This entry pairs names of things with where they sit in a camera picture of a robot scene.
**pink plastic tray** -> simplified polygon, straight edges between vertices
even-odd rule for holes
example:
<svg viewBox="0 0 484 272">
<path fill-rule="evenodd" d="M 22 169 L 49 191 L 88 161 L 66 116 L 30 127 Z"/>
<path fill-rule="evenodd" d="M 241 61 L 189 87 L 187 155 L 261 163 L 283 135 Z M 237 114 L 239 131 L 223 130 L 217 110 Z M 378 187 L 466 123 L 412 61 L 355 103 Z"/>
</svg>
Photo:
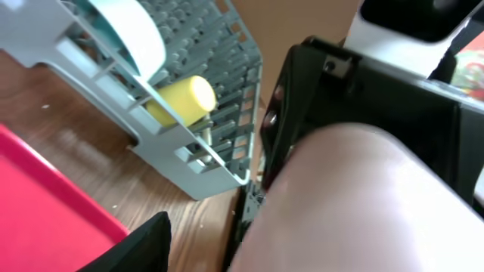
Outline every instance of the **pink plastic tray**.
<svg viewBox="0 0 484 272">
<path fill-rule="evenodd" d="M 74 271 L 128 233 L 0 125 L 0 271 Z"/>
<path fill-rule="evenodd" d="M 469 45 L 462 49 L 462 51 L 467 50 L 484 50 L 484 32 L 480 33 Z"/>
</svg>

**screw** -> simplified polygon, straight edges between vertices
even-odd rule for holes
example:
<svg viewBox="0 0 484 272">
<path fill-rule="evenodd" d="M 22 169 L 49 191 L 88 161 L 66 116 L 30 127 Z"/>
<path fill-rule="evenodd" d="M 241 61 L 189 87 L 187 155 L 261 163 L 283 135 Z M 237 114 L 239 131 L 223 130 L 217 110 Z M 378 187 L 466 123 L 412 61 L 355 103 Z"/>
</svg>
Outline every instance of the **screw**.
<svg viewBox="0 0 484 272">
<path fill-rule="evenodd" d="M 275 111 L 272 110 L 265 115 L 264 122 L 262 124 L 265 128 L 268 128 L 270 126 L 273 126 L 277 120 L 278 115 L 275 113 Z"/>
<path fill-rule="evenodd" d="M 333 61 L 328 61 L 324 65 L 324 71 L 326 71 L 326 72 L 332 72 L 334 70 L 334 68 L 336 68 L 336 64 L 334 64 Z"/>
<path fill-rule="evenodd" d="M 282 100 L 284 97 L 284 87 L 282 85 L 278 85 L 274 90 L 274 98 L 277 100 Z"/>
</svg>

